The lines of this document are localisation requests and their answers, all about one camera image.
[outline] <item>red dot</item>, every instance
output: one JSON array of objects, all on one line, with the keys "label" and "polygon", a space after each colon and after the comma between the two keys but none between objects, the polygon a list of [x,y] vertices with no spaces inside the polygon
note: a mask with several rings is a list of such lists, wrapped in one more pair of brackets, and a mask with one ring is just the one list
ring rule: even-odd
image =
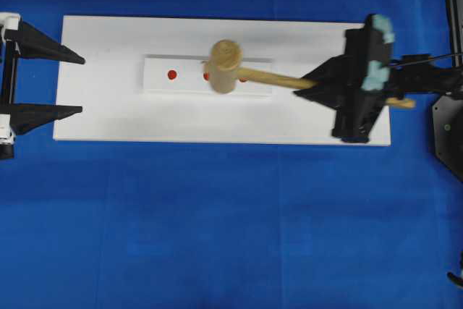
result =
[{"label": "red dot", "polygon": [[169,80],[173,80],[175,77],[177,77],[177,72],[175,70],[169,70],[169,72],[167,72],[167,77]]}]

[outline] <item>black mount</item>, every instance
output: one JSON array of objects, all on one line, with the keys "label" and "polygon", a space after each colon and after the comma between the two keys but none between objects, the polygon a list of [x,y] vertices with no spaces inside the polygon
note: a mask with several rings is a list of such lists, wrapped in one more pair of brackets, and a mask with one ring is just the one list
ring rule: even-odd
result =
[{"label": "black mount", "polygon": [[19,21],[17,30],[6,29],[3,39],[5,48],[0,115],[9,115],[9,127],[14,134],[10,133],[10,141],[2,143],[0,140],[0,159],[8,159],[14,157],[12,140],[15,135],[24,135],[41,125],[82,112],[81,106],[15,104],[19,59],[50,59],[77,64],[84,64],[85,60],[23,20]]}]

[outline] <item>mallet handle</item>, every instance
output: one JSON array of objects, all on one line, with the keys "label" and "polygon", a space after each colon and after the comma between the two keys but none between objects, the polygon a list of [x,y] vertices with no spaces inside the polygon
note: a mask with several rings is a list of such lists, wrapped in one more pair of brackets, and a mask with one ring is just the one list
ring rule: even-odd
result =
[{"label": "mallet handle", "polygon": [[304,90],[305,88],[311,88],[317,85],[317,82],[312,80],[298,79],[296,77],[278,75],[271,72],[261,72],[260,70],[248,68],[238,68],[237,77],[241,80],[294,88],[295,90]]}]

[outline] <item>white wooden block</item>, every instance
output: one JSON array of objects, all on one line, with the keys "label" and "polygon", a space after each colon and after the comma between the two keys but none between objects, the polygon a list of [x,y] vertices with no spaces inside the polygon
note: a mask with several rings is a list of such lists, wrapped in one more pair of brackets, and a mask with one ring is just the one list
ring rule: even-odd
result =
[{"label": "white wooden block", "polygon": [[[221,97],[204,78],[203,62],[208,57],[185,56],[152,56],[145,59],[143,70],[143,90],[147,93],[185,93],[207,94]],[[243,66],[271,71],[272,64],[267,62],[255,62],[244,59]],[[169,79],[169,72],[175,72],[176,77]],[[268,97],[272,94],[272,86],[260,83],[237,83],[237,88],[230,94],[234,96]]]},{"label": "white wooden block", "polygon": [[[159,74],[171,64],[166,63],[169,57],[179,58],[172,64],[186,67],[192,64],[186,60],[207,57],[212,45],[226,38],[241,45],[244,57],[270,64],[272,72],[301,77],[341,54],[344,31],[360,26],[66,16],[62,43],[84,56],[87,64],[60,63],[56,103],[81,105],[83,113],[56,122],[54,138],[346,145],[330,136],[334,112],[294,96],[290,89],[260,86],[255,87],[255,95],[243,98],[245,88],[253,84],[246,82],[239,84],[242,94],[203,93],[208,90],[198,79],[196,68],[190,67],[185,70],[191,72],[182,72],[184,81],[194,81],[190,87],[179,85],[177,92],[167,93],[166,86],[159,85],[164,92],[152,93],[157,81],[147,80],[145,62],[164,60],[163,65],[158,61],[160,65],[153,68],[159,69]],[[370,138],[370,145],[390,144],[388,108],[383,110]]]}]

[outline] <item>blue backdrop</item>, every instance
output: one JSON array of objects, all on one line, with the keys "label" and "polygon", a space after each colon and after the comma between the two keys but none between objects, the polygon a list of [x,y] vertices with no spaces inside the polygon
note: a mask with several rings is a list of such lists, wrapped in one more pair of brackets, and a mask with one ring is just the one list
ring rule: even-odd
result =
[{"label": "blue backdrop", "polygon": [[[57,40],[65,14],[377,12],[395,56],[449,52],[445,0],[0,4]],[[54,103],[57,75],[20,62],[17,101]],[[20,137],[0,163],[0,308],[460,308],[445,274],[463,250],[463,186],[432,154],[435,99],[391,112],[388,148],[55,142],[52,125]]]}]

